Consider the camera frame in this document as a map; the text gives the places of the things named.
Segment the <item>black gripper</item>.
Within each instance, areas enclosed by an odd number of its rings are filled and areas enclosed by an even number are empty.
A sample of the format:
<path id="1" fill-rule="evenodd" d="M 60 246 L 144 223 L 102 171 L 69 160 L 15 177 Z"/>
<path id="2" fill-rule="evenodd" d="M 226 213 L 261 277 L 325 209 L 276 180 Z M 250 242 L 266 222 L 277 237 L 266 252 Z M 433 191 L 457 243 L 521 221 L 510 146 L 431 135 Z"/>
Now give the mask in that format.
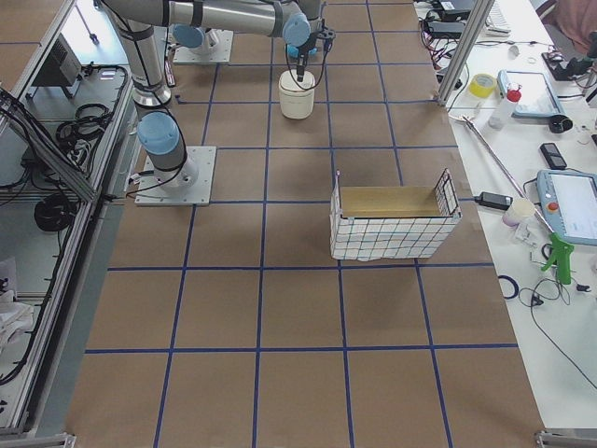
<path id="1" fill-rule="evenodd" d="M 333 47 L 333 41 L 335 37 L 336 32 L 333 29 L 324 26 L 320 31 L 316 33 L 311 33 L 307 42 L 297 48 L 297 55 L 295 56 L 295 59 L 297 60 L 296 74 L 298 83 L 302 83 L 304 80 L 309 55 L 312 53 L 312 50 L 316 47 L 316 43 L 318 41 L 323 42 L 323 54 L 327 55 Z"/>

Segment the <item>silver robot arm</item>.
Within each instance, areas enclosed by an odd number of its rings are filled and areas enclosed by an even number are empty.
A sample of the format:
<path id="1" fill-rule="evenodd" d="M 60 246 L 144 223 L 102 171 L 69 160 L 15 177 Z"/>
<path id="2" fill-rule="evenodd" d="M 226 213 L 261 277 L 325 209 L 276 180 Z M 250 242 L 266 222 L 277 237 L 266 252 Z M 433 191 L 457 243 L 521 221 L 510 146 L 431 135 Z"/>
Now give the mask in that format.
<path id="1" fill-rule="evenodd" d="M 190 145 L 215 146 L 218 201 L 314 201 L 329 190 L 326 106 L 306 119 L 281 112 L 280 75 L 294 61 L 279 39 L 233 37 L 230 65 L 177 65 L 173 113 Z"/>
<path id="2" fill-rule="evenodd" d="M 177 47 L 188 49 L 199 55 L 208 55 L 214 52 L 220 43 L 216 30 L 211 28 L 174 24 L 171 31 L 174 44 Z"/>

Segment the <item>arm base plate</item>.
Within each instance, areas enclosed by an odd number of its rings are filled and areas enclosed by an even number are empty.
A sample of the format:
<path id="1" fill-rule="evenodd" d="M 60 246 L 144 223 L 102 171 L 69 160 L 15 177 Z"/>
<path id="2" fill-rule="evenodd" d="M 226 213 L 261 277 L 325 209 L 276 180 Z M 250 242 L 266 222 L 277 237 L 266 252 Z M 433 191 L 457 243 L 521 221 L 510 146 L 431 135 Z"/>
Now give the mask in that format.
<path id="1" fill-rule="evenodd" d="M 206 206 L 210 203 L 216 147 L 187 147 L 187 160 L 180 172 L 158 170 L 140 180 L 139 206 Z"/>
<path id="2" fill-rule="evenodd" d="M 174 63 L 217 64 L 230 60 L 232 31 L 175 25 L 172 37 Z"/>

